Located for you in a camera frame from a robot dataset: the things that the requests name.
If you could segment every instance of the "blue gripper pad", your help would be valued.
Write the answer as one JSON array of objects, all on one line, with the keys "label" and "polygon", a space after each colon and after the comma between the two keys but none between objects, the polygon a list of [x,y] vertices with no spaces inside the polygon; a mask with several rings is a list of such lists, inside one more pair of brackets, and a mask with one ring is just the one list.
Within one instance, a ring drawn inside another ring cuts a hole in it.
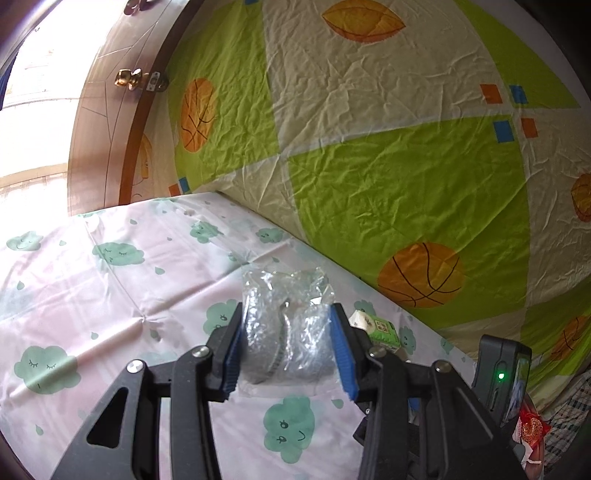
[{"label": "blue gripper pad", "polygon": [[351,401],[355,401],[359,393],[359,386],[355,378],[355,362],[334,305],[330,306],[330,338],[343,390]]},{"label": "blue gripper pad", "polygon": [[224,379],[222,383],[222,391],[229,395],[236,390],[238,383],[238,375],[240,375],[240,335],[242,333],[242,325],[234,334],[234,339],[230,345],[228,356],[224,362]]}]

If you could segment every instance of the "green cloud print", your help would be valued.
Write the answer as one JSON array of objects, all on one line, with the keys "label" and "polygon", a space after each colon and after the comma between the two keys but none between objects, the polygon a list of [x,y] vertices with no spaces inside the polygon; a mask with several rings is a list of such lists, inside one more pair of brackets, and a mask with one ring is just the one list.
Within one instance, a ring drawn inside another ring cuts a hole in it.
[{"label": "green cloud print", "polygon": [[92,249],[93,255],[98,255],[109,265],[121,267],[123,265],[138,265],[144,263],[144,252],[130,244],[107,244],[95,245]]},{"label": "green cloud print", "polygon": [[370,315],[376,315],[375,313],[375,309],[374,309],[374,304],[371,303],[370,301],[366,301],[366,300],[358,300],[355,303],[353,303],[353,307],[355,307],[355,310],[361,310],[365,313],[369,313]]},{"label": "green cloud print", "polygon": [[226,303],[215,303],[207,309],[207,320],[203,324],[203,331],[211,335],[216,328],[225,327],[232,318],[238,302],[228,300]]},{"label": "green cloud print", "polygon": [[445,338],[441,337],[441,348],[443,348],[443,351],[449,355],[449,352],[453,350],[453,345],[445,340]]},{"label": "green cloud print", "polygon": [[412,355],[417,349],[417,341],[414,338],[414,333],[408,327],[402,327],[400,329],[400,342],[409,355]]},{"label": "green cloud print", "polygon": [[276,244],[281,242],[283,238],[283,231],[278,228],[261,228],[256,236],[264,244]]},{"label": "green cloud print", "polygon": [[265,413],[265,448],[280,452],[285,463],[296,463],[314,433],[314,412],[308,397],[288,397]]},{"label": "green cloud print", "polygon": [[200,244],[209,243],[209,239],[223,235],[215,225],[208,222],[197,222],[191,226],[191,236],[195,237]]},{"label": "green cloud print", "polygon": [[80,383],[77,369],[76,357],[68,356],[56,345],[30,346],[22,354],[21,361],[14,365],[15,375],[24,380],[29,390],[41,395],[75,387]]},{"label": "green cloud print", "polygon": [[6,246],[10,250],[17,252],[33,252],[41,248],[41,240],[43,240],[41,235],[37,235],[35,232],[27,232],[7,240]]}]

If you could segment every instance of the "plaid fabric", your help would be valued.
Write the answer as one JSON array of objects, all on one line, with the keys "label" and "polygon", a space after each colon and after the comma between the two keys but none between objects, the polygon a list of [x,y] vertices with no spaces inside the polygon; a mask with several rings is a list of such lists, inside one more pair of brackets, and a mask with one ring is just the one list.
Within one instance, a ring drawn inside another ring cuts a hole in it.
[{"label": "plaid fabric", "polygon": [[546,435],[544,470],[550,472],[554,464],[570,446],[579,427],[591,410],[591,370],[581,375],[573,386],[574,394],[559,408],[548,421],[552,430]]}]

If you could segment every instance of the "black metal bracket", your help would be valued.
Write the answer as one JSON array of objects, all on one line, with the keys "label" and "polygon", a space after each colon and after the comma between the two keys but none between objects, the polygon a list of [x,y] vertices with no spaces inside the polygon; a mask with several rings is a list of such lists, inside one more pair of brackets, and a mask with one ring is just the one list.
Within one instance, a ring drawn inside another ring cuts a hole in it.
[{"label": "black metal bracket", "polygon": [[242,304],[227,327],[175,362],[148,367],[133,360],[80,428],[52,480],[158,480],[160,401],[170,397],[175,480],[220,480],[210,401],[236,386]]}]

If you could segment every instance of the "silver screw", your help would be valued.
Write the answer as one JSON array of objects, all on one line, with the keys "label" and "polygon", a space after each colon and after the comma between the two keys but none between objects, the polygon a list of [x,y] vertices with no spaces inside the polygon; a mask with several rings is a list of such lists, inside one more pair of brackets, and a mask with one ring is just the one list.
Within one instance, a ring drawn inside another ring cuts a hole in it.
[{"label": "silver screw", "polygon": [[386,349],[383,346],[375,345],[369,349],[369,356],[372,358],[382,358],[386,355]]},{"label": "silver screw", "polygon": [[191,355],[196,358],[202,358],[209,355],[209,347],[207,345],[199,345],[191,351]]},{"label": "silver screw", "polygon": [[452,371],[452,365],[450,362],[446,362],[445,360],[437,360],[435,362],[435,370],[441,374],[448,374]]},{"label": "silver screw", "polygon": [[144,363],[141,360],[132,360],[127,364],[127,371],[130,374],[136,374],[144,369]]}]

